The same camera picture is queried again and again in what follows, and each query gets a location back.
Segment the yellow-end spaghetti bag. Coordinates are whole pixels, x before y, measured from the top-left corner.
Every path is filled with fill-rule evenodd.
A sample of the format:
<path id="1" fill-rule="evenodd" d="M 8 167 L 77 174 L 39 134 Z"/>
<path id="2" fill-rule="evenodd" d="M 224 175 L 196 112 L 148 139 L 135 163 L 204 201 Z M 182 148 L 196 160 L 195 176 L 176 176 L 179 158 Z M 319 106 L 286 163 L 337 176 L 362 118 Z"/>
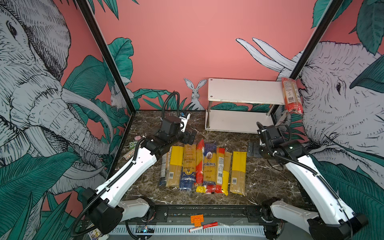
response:
<path id="1" fill-rule="evenodd" d="M 232 154 L 229 152 L 225 152 L 225 154 L 224 154 L 222 193 L 225 194 L 226 196 L 229 194 L 231 160 L 232 160 Z"/>

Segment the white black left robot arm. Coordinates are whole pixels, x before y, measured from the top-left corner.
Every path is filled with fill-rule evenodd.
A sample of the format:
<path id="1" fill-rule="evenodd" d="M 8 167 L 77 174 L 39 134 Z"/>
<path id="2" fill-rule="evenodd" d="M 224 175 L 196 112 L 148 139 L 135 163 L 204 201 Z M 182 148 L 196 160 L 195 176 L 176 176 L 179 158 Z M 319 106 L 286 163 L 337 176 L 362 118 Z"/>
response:
<path id="1" fill-rule="evenodd" d="M 177 142 L 192 144 L 196 131 L 187 130 L 190 113 L 181 116 L 162 117 L 161 127 L 153 134 L 141 138 L 134 155 L 110 179 L 96 189 L 87 188 L 82 193 L 83 210 L 71 228 L 71 237 L 85 235 L 98 229 L 103 235 L 110 233 L 120 222 L 141 218 L 147 210 L 139 210 L 136 203 L 122 198 L 133 183 Z"/>

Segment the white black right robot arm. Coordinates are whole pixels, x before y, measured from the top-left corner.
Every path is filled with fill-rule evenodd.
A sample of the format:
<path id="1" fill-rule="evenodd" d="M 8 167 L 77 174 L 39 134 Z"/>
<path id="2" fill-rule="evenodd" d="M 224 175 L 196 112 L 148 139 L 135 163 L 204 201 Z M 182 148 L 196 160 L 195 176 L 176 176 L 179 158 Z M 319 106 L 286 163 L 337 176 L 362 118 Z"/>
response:
<path id="1" fill-rule="evenodd" d="M 316 211 L 290 205 L 279 198 L 264 201 L 259 215 L 264 222 L 265 236 L 275 240 L 280 235 L 280 223 L 288 222 L 306 231 L 314 240 L 352 239 L 368 225 L 366 215 L 355 213 L 317 170 L 306 148 L 297 140 L 285 141 L 274 125 L 257 122 L 259 152 L 276 160 L 298 180 Z"/>

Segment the yellow-top spaghetti bag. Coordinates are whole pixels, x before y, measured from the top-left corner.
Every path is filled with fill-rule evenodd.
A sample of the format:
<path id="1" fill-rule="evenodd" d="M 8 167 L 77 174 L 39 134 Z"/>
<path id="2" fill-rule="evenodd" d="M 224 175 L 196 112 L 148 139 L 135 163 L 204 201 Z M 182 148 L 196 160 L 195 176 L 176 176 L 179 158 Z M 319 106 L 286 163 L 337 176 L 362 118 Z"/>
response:
<path id="1" fill-rule="evenodd" d="M 233 152 L 230 192 L 246 196 L 247 152 Z"/>

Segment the red double spaghetti bag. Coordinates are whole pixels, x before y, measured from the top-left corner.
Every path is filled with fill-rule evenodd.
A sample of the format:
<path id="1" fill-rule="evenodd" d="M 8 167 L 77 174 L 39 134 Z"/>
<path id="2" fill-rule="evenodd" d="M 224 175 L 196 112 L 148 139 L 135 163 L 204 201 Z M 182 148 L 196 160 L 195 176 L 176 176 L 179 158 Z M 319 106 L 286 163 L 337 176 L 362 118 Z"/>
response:
<path id="1" fill-rule="evenodd" d="M 285 109 L 294 114 L 303 114 L 303 105 L 296 80 L 282 78 Z"/>

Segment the blue portrait spaghetti bag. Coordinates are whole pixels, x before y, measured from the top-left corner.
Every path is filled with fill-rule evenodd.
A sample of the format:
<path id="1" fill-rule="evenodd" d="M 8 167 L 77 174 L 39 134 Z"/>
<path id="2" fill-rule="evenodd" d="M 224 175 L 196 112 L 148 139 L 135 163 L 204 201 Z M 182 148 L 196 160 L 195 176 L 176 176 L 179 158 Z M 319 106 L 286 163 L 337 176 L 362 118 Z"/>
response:
<path id="1" fill-rule="evenodd" d="M 217 145 L 205 143 L 203 159 L 203 185 L 215 185 L 217 179 Z"/>

